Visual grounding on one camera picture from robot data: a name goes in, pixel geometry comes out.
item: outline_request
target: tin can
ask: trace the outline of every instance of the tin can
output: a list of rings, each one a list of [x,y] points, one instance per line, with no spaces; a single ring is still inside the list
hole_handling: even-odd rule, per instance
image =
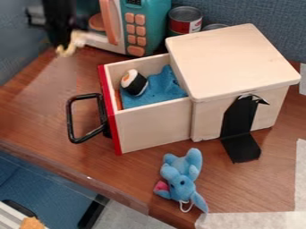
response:
[[[224,24],[210,24],[210,25],[207,25],[205,26],[202,31],[209,31],[209,30],[216,30],[216,29],[222,29],[222,28],[225,28],[225,27],[228,27],[228,25],[224,25]]]
[[[203,15],[197,8],[179,6],[169,12],[169,35],[182,35],[199,32],[202,28]]]

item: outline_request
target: keypad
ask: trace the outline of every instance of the keypad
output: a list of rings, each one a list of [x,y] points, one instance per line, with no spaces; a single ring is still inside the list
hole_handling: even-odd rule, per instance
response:
[[[145,49],[143,47],[129,46],[127,50],[129,54],[136,56],[144,56],[145,54]]]
[[[135,22],[134,13],[126,13],[125,14],[125,21],[128,22],[128,23],[134,23]]]
[[[127,52],[131,55],[136,56],[144,56],[146,53],[145,46],[147,45],[146,39],[146,16],[143,14],[134,14],[134,13],[126,13],[124,15],[126,21],[126,31],[128,33],[127,43],[129,46],[127,47]]]
[[[127,30],[128,33],[134,34],[135,33],[135,26],[131,25],[131,24],[127,24],[126,25],[126,30]]]
[[[137,14],[135,17],[136,24],[144,25],[146,23],[146,16],[143,14]]]
[[[133,36],[133,35],[128,35],[128,42],[130,43],[130,44],[136,44],[136,37],[135,36]]]
[[[143,26],[137,26],[136,33],[137,35],[144,37],[146,36],[146,28]]]
[[[144,47],[147,45],[147,40],[144,37],[137,37],[137,45]]]

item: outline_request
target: stuffed animal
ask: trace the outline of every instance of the stuffed animal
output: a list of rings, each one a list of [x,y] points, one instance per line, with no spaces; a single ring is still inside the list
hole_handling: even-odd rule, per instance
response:
[[[164,156],[164,164],[160,174],[167,180],[158,182],[154,193],[165,199],[173,199],[180,203],[182,212],[188,212],[195,205],[204,213],[208,213],[206,201],[197,193],[195,180],[202,168],[202,154],[196,148],[191,148],[185,157],[177,157],[173,154]],[[183,209],[183,203],[191,202],[188,210]]]

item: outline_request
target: wooden lid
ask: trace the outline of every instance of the wooden lid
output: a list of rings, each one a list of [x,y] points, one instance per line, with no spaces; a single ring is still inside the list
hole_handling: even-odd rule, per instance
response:
[[[298,83],[300,74],[252,24],[168,38],[195,102]]]

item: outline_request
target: plastic toy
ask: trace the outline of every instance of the plastic toy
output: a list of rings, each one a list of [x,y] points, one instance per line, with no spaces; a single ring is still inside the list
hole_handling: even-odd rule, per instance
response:
[[[148,85],[148,80],[135,69],[130,69],[121,79],[121,87],[135,97],[142,95]]]
[[[158,182],[154,193],[165,199],[173,199],[180,203],[182,212],[189,212],[193,205],[204,213],[208,213],[206,201],[197,193],[195,180],[198,178],[202,168],[202,155],[196,148],[191,148],[185,157],[177,157],[173,154],[164,156],[164,164],[160,174],[167,180]],[[183,204],[191,202],[187,210]]]

